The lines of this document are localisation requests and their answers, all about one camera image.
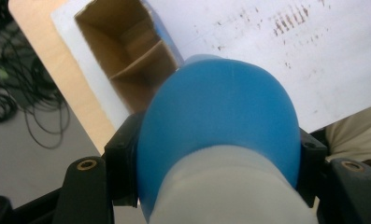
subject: cardboard box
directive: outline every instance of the cardboard box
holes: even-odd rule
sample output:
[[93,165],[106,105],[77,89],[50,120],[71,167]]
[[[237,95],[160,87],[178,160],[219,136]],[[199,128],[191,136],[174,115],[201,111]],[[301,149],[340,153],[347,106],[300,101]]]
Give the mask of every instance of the cardboard box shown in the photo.
[[182,63],[159,18],[137,0],[95,0],[76,22],[131,113],[145,110]]

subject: cardboard divider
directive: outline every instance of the cardboard divider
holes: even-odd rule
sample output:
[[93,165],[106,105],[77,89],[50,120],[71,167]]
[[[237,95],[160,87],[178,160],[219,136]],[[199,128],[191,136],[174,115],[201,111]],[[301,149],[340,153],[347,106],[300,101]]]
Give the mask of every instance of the cardboard divider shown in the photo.
[[76,21],[129,111],[147,109],[155,92],[178,68],[147,9],[137,0],[95,0]]

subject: wooden table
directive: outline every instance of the wooden table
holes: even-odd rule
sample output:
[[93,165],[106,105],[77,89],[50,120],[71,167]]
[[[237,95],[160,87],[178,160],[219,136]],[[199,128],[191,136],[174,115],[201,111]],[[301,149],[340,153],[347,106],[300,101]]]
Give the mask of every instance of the wooden table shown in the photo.
[[115,133],[62,38],[50,13],[66,0],[11,0],[9,11],[70,104],[100,153]]

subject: beige fabric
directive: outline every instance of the beige fabric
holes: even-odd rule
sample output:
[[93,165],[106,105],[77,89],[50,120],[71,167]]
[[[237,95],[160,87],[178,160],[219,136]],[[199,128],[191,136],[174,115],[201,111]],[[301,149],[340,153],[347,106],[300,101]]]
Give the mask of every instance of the beige fabric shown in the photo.
[[356,161],[371,160],[371,107],[326,128],[331,156]]

